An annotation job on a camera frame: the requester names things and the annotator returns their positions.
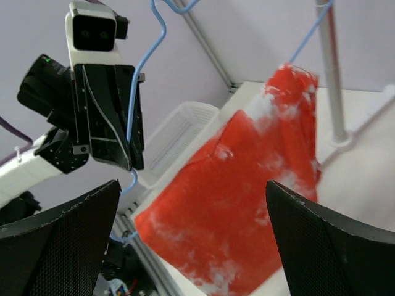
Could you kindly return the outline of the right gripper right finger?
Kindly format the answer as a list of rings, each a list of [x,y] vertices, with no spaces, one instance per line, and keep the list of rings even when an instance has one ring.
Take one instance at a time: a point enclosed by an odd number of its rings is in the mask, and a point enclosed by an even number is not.
[[[291,295],[394,295],[394,233],[313,202],[276,181],[268,214]]]

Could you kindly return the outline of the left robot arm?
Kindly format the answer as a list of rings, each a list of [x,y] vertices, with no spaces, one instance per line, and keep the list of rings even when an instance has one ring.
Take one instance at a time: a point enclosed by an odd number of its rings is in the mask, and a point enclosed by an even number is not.
[[[90,158],[136,176],[144,168],[143,81],[131,65],[65,67],[40,55],[23,78],[17,100],[42,115],[51,129],[1,161],[1,207]]]

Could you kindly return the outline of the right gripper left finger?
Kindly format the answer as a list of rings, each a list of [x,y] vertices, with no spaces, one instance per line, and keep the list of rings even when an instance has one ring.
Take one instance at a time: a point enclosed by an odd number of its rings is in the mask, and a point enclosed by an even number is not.
[[[111,180],[1,226],[1,295],[92,295],[119,199]]]

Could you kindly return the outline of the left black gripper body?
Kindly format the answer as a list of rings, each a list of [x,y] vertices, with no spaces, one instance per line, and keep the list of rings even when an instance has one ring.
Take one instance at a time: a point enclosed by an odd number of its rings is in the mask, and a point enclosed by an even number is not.
[[[133,99],[132,132],[127,131],[132,65],[79,64],[75,98],[86,110],[91,154],[142,154],[143,119],[139,86]]]

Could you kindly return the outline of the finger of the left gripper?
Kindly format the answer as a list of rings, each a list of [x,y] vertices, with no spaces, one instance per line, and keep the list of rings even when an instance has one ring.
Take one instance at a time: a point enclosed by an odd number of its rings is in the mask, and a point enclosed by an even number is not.
[[[123,125],[123,130],[126,131],[128,106],[130,101],[131,81],[135,71],[132,65],[116,65],[115,76],[117,79],[118,93],[120,97],[120,118]],[[137,82],[135,103],[133,110],[133,126],[131,134],[131,161],[133,168],[142,170],[144,168],[144,133],[143,133],[143,115],[140,103],[140,82]]]
[[[120,97],[113,66],[83,66],[90,154],[97,162],[131,170],[120,121]]]

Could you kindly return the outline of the orange white trousers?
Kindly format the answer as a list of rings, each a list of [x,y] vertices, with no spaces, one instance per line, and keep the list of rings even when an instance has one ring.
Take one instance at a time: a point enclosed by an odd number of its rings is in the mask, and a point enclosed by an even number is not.
[[[207,295],[249,295],[281,265],[273,179],[317,199],[318,76],[282,65],[135,218],[142,241]]]

